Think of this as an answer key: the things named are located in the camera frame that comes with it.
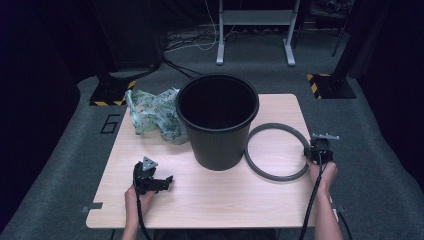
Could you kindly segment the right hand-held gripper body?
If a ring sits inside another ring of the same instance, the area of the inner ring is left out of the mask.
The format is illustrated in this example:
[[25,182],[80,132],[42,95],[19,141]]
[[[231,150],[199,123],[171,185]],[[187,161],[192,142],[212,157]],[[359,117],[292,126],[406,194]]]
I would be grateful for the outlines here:
[[339,140],[337,135],[312,134],[310,140],[311,160],[317,164],[325,164],[333,160],[333,151],[331,150],[331,140]]

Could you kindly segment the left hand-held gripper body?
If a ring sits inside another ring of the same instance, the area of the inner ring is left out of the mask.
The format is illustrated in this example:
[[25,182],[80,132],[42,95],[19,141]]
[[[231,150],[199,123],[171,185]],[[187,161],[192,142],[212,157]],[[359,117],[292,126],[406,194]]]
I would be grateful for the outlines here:
[[164,181],[154,178],[157,166],[158,164],[148,157],[144,157],[134,166],[133,185],[138,194],[145,195],[148,191],[158,192],[164,189]]

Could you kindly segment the dark ribbed trash bin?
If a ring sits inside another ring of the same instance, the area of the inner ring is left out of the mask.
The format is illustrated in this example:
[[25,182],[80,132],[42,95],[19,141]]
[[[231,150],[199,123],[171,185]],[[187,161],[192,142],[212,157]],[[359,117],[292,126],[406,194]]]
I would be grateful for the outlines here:
[[258,111],[254,87],[228,74],[193,79],[176,99],[176,112],[186,127],[195,159],[214,171],[228,170],[240,162]]

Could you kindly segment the translucent green patterned garbage bag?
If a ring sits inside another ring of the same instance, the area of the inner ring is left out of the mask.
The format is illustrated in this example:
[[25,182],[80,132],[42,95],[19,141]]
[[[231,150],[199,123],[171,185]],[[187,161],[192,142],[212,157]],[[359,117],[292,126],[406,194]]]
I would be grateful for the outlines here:
[[162,139],[174,145],[189,141],[186,127],[176,112],[178,89],[171,88],[158,95],[142,90],[128,90],[125,99],[136,135],[158,129]]

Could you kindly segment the person's right hand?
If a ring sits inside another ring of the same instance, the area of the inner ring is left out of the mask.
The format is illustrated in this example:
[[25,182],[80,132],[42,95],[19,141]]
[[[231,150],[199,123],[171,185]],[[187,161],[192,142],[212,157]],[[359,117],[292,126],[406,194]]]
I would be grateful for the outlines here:
[[338,173],[337,165],[334,162],[327,162],[322,167],[312,161],[307,161],[310,179],[313,184],[318,183],[318,193],[328,194],[331,185]]

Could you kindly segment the person's left hand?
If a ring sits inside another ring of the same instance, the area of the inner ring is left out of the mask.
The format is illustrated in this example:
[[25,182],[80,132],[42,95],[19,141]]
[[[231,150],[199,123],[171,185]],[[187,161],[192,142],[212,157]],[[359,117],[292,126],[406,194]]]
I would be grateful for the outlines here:
[[131,185],[124,194],[126,217],[134,218],[138,216],[137,201],[140,201],[141,212],[145,214],[154,196],[155,192],[153,191],[149,191],[144,195],[137,196],[135,187]]

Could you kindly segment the grey tape strip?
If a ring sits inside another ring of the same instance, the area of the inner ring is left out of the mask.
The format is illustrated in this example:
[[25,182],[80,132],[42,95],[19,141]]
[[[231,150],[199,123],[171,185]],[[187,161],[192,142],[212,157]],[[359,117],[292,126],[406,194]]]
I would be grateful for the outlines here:
[[91,210],[102,209],[103,202],[90,203],[87,206],[83,206],[80,210],[81,213],[88,214]]

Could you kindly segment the black striped stand base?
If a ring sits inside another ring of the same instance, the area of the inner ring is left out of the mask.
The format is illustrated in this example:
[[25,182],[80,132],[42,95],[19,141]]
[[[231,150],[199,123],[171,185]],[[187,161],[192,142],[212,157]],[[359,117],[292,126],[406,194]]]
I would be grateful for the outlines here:
[[126,92],[135,86],[135,80],[113,76],[100,78],[89,99],[90,106],[122,106],[126,104]]
[[307,79],[316,99],[356,98],[346,79],[337,79],[331,74],[308,74]]

